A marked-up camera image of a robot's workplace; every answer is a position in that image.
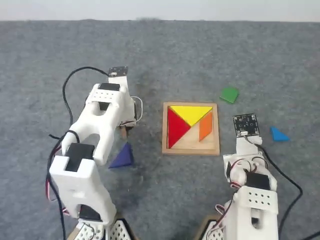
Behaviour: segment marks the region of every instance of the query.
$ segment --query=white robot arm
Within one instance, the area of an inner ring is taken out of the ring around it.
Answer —
[[[115,129],[136,125],[127,72],[128,67],[113,67],[108,82],[94,85],[81,115],[61,142],[62,156],[55,156],[49,169],[69,214],[106,230],[114,222],[116,207],[100,180],[97,165],[106,164]],[[81,143],[92,134],[100,137],[96,148]]]
[[[256,116],[237,115],[233,121],[236,153],[223,155],[223,163],[227,181],[238,190],[201,240],[278,240],[277,181],[255,145],[262,144]]]

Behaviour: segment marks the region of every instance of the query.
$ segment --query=green square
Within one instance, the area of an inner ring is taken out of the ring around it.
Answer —
[[[220,98],[233,104],[236,101],[238,95],[239,95],[238,89],[236,89],[235,87],[229,86],[222,90]]]

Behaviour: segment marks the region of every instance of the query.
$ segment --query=blue triangle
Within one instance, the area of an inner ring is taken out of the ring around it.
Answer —
[[[270,131],[271,131],[271,134],[272,134],[272,138],[273,138],[273,141],[276,141],[276,142],[285,142],[285,141],[289,141],[290,138],[285,135],[284,133],[280,132],[278,130],[278,128],[272,126],[270,127]]]
[[[110,164],[109,169],[130,166],[134,163],[134,155],[132,153],[131,145],[127,142],[113,162]]]

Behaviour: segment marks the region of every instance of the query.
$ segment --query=white plastic bracket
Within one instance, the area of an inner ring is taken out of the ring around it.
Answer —
[[[115,221],[110,231],[109,240],[133,240],[122,220]]]
[[[224,232],[222,231],[222,228],[217,228],[217,229],[211,231],[212,227],[216,223],[217,223],[217,221],[214,221],[214,220],[212,220],[209,223],[201,240],[223,240],[224,239]]]
[[[76,228],[80,229],[74,240],[101,240],[104,237],[104,226],[79,222]]]
[[[234,196],[234,199],[240,207],[278,214],[278,195],[275,191],[243,186]]]
[[[85,104],[90,104],[92,102],[116,104],[122,100],[124,95],[123,92],[99,89],[99,85],[100,84],[95,84],[93,86],[93,89],[87,97]]]

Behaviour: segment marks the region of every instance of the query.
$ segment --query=wooden puzzle board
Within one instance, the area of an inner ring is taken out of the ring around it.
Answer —
[[[162,153],[219,155],[217,104],[164,102]]]

